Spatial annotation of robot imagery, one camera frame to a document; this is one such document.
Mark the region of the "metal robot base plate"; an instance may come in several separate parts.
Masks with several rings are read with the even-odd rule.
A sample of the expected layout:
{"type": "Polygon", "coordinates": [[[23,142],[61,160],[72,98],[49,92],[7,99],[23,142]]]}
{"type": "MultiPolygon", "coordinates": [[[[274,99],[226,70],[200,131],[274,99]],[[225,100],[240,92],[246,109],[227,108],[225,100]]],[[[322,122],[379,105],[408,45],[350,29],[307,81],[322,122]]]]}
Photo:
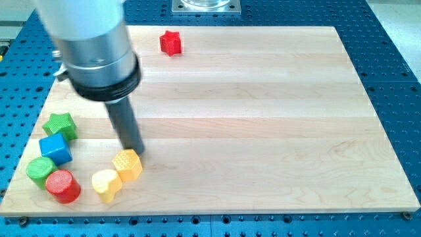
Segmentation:
{"type": "Polygon", "coordinates": [[[172,0],[173,13],[240,13],[240,0],[172,0]]]}

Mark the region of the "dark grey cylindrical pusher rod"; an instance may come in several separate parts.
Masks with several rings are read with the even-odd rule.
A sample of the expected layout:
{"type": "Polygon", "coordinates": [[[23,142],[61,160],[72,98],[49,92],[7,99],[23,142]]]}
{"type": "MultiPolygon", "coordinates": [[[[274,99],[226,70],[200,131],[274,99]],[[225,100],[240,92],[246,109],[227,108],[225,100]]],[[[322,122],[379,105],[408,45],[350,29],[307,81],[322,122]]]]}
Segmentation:
{"type": "Polygon", "coordinates": [[[124,149],[133,149],[138,155],[144,152],[144,144],[128,97],[105,102],[112,126],[124,149]]]}

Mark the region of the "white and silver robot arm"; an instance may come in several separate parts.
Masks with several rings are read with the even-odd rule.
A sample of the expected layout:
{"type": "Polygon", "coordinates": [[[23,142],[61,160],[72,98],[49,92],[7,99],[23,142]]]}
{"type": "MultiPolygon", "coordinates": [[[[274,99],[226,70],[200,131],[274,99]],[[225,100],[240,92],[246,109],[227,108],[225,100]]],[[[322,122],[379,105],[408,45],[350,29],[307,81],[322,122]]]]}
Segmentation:
{"type": "Polygon", "coordinates": [[[122,147],[142,154],[144,144],[129,94],[141,68],[124,20],[122,1],[37,0],[36,11],[61,61],[59,80],[69,79],[82,97],[105,104],[122,147]]]}

